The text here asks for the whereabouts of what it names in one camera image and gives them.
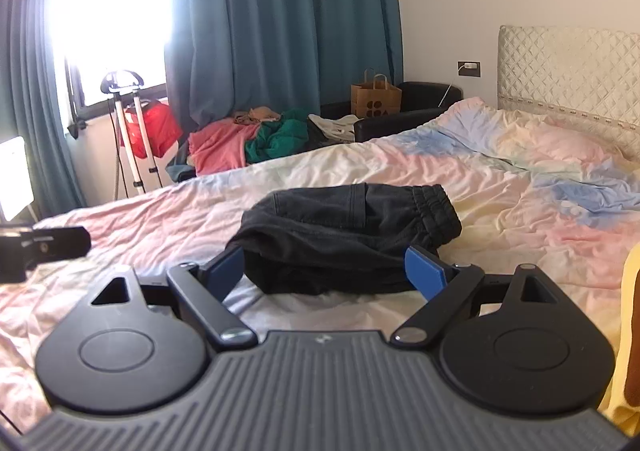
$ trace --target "electrical outlet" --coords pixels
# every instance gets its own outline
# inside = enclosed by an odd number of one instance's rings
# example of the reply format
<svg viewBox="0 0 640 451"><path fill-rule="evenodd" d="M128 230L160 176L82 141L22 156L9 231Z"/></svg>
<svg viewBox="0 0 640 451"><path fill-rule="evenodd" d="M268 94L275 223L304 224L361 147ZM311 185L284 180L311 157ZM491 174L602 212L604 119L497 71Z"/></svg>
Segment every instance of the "electrical outlet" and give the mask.
<svg viewBox="0 0 640 451"><path fill-rule="evenodd" d="M458 61L458 74L461 76L480 77L480 62Z"/></svg>

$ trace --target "bedspread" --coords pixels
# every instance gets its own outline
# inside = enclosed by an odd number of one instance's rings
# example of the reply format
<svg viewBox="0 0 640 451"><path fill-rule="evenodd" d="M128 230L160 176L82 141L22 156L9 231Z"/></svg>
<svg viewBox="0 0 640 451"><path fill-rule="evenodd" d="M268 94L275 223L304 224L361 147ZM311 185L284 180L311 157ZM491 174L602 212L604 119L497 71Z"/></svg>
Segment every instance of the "bedspread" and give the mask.
<svg viewBox="0 0 640 451"><path fill-rule="evenodd" d="M454 105L415 130L331 146L204 176L130 200L76 210L41 226L83 225L87 257L41 265L23 285L0 289L0 404L21 427L48 407L33 373L39 343L105 273L131 265L162 278L204 262L237 231L245 209L268 192L358 182L441 184L463 224L440 250L450 263L510 274L540 266L617 347L620 281L640 240L638 168L616 148L542 116L494 110L479 99ZM390 334L424 300L332 293L264 296L243 278L226 305L260 334L268 329L370 329Z"/></svg>

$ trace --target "yellow fabric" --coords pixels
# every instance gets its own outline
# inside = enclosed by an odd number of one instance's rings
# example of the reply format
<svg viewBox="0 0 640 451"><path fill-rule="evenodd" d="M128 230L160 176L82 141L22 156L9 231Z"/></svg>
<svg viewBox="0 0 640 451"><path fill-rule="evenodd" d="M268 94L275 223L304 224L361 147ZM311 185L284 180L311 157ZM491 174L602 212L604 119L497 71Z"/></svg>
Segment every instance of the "yellow fabric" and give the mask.
<svg viewBox="0 0 640 451"><path fill-rule="evenodd" d="M616 426L629 436L635 436L640 430L640 402L638 398L638 377L640 377L640 355L637 351L632 352L632 342L634 331L636 338L640 339L640 315L636 315L636 326L633 326L634 307L640 308L639 301L634 306L636 281L640 272L640 243L629 253L625 270L622 276L621 288L621 312L620 312L620 350L616 358L616 369L613 373L613 380L609 387L610 398L608 406L602 409L604 415ZM629 370L634 371L633 376L629 376ZM630 395L636 400L632 405L628 401Z"/></svg>

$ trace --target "blue curtain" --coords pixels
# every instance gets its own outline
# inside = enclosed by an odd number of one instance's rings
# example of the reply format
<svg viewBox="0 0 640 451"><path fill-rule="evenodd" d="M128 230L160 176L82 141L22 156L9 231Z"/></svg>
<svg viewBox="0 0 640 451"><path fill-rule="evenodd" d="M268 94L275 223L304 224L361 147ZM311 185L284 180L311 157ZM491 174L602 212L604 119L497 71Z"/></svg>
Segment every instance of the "blue curtain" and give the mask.
<svg viewBox="0 0 640 451"><path fill-rule="evenodd" d="M172 0L169 98L192 130L233 110L350 98L367 67L402 81L398 0Z"/></svg>
<svg viewBox="0 0 640 451"><path fill-rule="evenodd" d="M84 206L56 94L49 0L0 0L0 142L22 136L42 216ZM11 175L0 177L11 185Z"/></svg>

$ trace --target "paper bag handle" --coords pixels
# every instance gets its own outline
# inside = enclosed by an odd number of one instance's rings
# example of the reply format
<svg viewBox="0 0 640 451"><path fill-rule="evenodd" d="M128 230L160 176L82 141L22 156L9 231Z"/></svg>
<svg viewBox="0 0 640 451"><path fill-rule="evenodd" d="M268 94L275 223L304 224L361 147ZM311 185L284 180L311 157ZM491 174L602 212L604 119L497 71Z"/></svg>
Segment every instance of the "paper bag handle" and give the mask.
<svg viewBox="0 0 640 451"><path fill-rule="evenodd" d="M377 79L378 77L382 76L383 78L385 78L385 90L389 89L389 80L386 78L386 76L384 74L376 74L373 76L373 89L376 89L376 83L377 83Z"/></svg>
<svg viewBox="0 0 640 451"><path fill-rule="evenodd" d="M376 76L375 76L376 71L373 68L369 67L364 71L364 82L365 83L369 82L369 70L371 70L374 73L373 79L376 78Z"/></svg>

